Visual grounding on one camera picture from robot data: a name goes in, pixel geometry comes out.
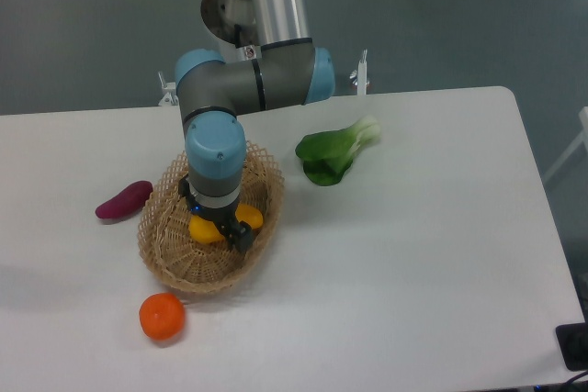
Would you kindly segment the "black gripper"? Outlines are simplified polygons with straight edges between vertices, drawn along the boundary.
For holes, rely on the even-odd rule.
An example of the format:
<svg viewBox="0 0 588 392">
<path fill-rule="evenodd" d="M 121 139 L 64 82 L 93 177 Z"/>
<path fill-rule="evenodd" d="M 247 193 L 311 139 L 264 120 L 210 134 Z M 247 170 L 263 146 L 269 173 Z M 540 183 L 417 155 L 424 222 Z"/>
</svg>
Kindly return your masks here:
<svg viewBox="0 0 588 392">
<path fill-rule="evenodd" d="M 187 210 L 194 216 L 212 222 L 228 243 L 231 251 L 247 253 L 254 242 L 252 228 L 236 217 L 236 210 L 240 202 L 238 196 L 211 197 L 193 195 L 188 182 L 188 175 L 184 175 L 177 186 L 178 194 L 185 199 Z"/>
</svg>

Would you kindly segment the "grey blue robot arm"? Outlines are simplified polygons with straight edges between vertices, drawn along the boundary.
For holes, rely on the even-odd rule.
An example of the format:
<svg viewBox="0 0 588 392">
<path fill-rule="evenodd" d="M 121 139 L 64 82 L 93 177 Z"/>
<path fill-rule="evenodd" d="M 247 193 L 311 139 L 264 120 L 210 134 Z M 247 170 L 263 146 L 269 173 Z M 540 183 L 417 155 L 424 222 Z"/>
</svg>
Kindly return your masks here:
<svg viewBox="0 0 588 392">
<path fill-rule="evenodd" d="M 247 252 L 253 230 L 236 216 L 246 156 L 239 116 L 331 97 L 334 67 L 329 51 L 313 44 L 304 0 L 217 0 L 205 21 L 235 47 L 257 53 L 226 62 L 214 50 L 192 50 L 176 62 L 188 163 L 178 192 L 232 249 Z"/>
</svg>

